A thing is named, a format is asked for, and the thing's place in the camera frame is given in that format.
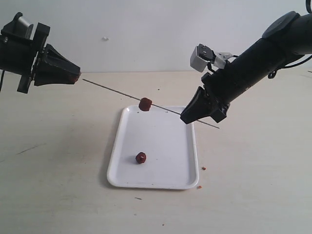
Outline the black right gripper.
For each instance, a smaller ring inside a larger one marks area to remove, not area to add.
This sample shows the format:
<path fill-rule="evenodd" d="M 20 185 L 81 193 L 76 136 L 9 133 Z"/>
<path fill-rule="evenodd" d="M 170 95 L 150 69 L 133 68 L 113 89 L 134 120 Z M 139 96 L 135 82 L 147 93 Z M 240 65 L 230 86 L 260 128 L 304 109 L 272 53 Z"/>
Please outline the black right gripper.
<path fill-rule="evenodd" d="M 229 103 L 224 103 L 214 93 L 208 81 L 211 74 L 206 72 L 201 81 L 203 88 L 198 87 L 195 95 L 180 114 L 180 119 L 189 124 L 205 117 L 211 117 L 216 123 L 221 122 L 227 117 L 227 111 L 230 107 Z"/>

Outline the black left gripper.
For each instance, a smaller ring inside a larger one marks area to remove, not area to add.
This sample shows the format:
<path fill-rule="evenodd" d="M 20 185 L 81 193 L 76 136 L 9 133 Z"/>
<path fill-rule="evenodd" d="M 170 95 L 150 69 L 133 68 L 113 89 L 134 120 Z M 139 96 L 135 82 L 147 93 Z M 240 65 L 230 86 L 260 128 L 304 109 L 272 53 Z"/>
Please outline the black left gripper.
<path fill-rule="evenodd" d="M 25 39 L 14 33 L 15 20 L 13 18 L 0 31 L 0 83 L 3 84 L 5 72 L 21 75 L 17 91 L 28 93 L 31 81 L 35 86 L 49 84 L 73 84 L 70 76 L 80 75 L 80 67 L 62 56 L 52 45 L 46 44 L 50 27 L 38 23 L 34 37 Z M 44 56 L 39 63 L 35 76 L 34 61 L 43 51 Z"/>

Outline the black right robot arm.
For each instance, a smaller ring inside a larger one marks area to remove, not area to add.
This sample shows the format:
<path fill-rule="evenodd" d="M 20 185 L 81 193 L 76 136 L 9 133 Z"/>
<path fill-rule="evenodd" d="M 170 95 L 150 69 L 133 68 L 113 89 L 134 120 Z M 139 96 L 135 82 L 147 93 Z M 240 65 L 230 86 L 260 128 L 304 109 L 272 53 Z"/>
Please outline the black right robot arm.
<path fill-rule="evenodd" d="M 265 76 L 274 78 L 279 69 L 312 52 L 312 16 L 291 11 L 277 19 L 262 37 L 224 68 L 206 73 L 190 103 L 180 114 L 192 123 L 211 117 L 219 123 L 227 116 L 231 101 Z"/>

